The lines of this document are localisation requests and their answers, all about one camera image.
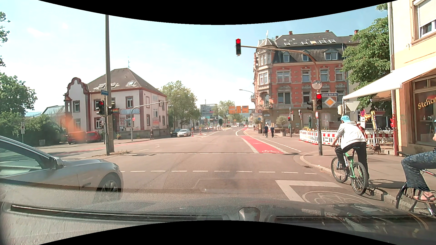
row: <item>white building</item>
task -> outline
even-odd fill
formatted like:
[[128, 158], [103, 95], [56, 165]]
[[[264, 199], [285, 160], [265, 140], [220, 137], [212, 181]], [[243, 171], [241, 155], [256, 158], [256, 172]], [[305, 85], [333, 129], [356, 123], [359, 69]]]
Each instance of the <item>white building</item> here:
[[[154, 135], [168, 134], [168, 104], [160, 103], [133, 110], [138, 105], [166, 101], [167, 97], [144, 79], [128, 68], [111, 71], [112, 101], [115, 102], [113, 114], [114, 132], [127, 136], [133, 126], [134, 137], [146, 136], [146, 131], [153, 129]], [[65, 117], [68, 132], [102, 131], [103, 121], [97, 115], [98, 102], [104, 100], [101, 95], [106, 89], [106, 75], [87, 84], [79, 78], [73, 78], [68, 84], [65, 96]]]

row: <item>red brick building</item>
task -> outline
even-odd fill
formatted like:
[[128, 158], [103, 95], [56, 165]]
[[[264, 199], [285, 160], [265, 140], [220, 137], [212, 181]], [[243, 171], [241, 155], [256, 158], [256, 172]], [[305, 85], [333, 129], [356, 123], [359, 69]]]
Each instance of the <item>red brick building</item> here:
[[[276, 123], [278, 116], [288, 116], [294, 113], [292, 127], [302, 129], [308, 125], [312, 117], [312, 127], [316, 125], [315, 112], [307, 110], [307, 102], [315, 99], [316, 90], [312, 89], [313, 80], [321, 80], [321, 92], [337, 92], [337, 98], [323, 99], [321, 125], [326, 121], [337, 121], [337, 106], [342, 103], [342, 96], [348, 94], [347, 74], [342, 72], [342, 54], [351, 36], [338, 37], [333, 32], [293, 34], [276, 36], [272, 39], [259, 40], [254, 59], [254, 87], [256, 112], [263, 123]], [[268, 50], [280, 48], [298, 50], [310, 54], [317, 64], [301, 53]], [[298, 117], [302, 112], [303, 122]]]

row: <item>car wheel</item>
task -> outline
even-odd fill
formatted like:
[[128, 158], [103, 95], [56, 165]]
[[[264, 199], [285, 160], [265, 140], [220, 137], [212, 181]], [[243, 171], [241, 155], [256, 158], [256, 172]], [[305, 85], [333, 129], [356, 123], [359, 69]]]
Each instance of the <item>car wheel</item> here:
[[96, 202], [116, 201], [121, 199], [121, 181], [116, 174], [106, 175], [97, 188]]

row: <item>white car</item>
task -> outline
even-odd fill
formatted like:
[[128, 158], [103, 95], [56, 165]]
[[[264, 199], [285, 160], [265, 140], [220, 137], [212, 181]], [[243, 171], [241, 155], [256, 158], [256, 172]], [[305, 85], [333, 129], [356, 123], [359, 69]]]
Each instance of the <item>white car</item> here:
[[180, 136], [190, 136], [190, 135], [191, 135], [191, 131], [189, 129], [181, 129], [177, 133], [177, 137], [180, 137]]

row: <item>dog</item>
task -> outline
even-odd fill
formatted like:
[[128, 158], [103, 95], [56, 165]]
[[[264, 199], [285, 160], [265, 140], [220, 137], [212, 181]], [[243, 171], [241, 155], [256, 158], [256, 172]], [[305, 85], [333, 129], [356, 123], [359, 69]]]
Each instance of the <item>dog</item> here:
[[380, 144], [377, 144], [377, 146], [373, 146], [372, 150], [374, 151], [373, 155], [378, 152], [378, 154], [380, 155], [380, 152], [382, 152], [382, 149], [380, 147]]

